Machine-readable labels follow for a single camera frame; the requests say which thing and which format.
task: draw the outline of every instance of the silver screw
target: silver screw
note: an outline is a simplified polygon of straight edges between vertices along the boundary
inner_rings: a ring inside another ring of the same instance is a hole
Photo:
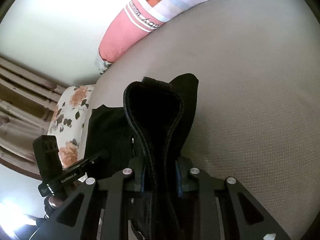
[[[191,169],[190,169],[190,172],[191,172],[192,174],[199,174],[200,170],[199,170],[198,168],[191,168]]]
[[[126,169],[124,169],[124,170],[122,171],[122,173],[123,173],[124,175],[129,175],[129,174],[132,173],[132,170],[131,170],[130,168],[126,168]]]
[[[236,181],[235,178],[229,177],[229,178],[227,178],[227,182],[228,182],[229,184],[235,184],[237,181]]]
[[[94,178],[87,178],[86,180],[85,180],[85,182],[86,182],[86,184],[88,184],[88,185],[92,185],[93,183],[95,183],[95,179]]]

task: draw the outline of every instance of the beige curtain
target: beige curtain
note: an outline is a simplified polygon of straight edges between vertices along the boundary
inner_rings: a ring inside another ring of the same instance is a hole
[[[0,57],[0,163],[40,179],[32,149],[65,88]]]

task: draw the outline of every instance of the black metal frame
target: black metal frame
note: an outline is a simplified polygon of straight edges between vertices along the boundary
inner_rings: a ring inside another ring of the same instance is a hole
[[[133,158],[130,174],[118,171],[111,178],[87,179],[74,191],[30,240],[95,240],[101,209],[104,209],[101,240],[128,240],[128,205],[143,194],[143,158]],[[231,177],[211,177],[205,171],[191,172],[192,162],[184,157],[176,161],[177,192],[181,198],[195,197],[198,209],[193,239],[218,240],[220,226],[216,197],[219,199],[226,240],[266,239],[275,234],[275,240],[290,239],[262,205]]]

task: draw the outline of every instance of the pillowcase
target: pillowcase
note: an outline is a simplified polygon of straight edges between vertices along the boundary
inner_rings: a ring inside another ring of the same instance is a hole
[[[55,135],[63,168],[77,161],[78,147],[95,85],[69,87],[53,113],[48,135]]]
[[[95,64],[103,74],[137,41],[189,8],[207,0],[131,0],[108,27]]]

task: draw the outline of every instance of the bright light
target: bright light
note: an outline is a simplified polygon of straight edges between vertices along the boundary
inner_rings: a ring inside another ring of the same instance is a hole
[[[7,235],[13,237],[13,231],[23,225],[35,226],[36,222],[24,215],[17,205],[10,202],[5,204],[0,202],[0,226]]]

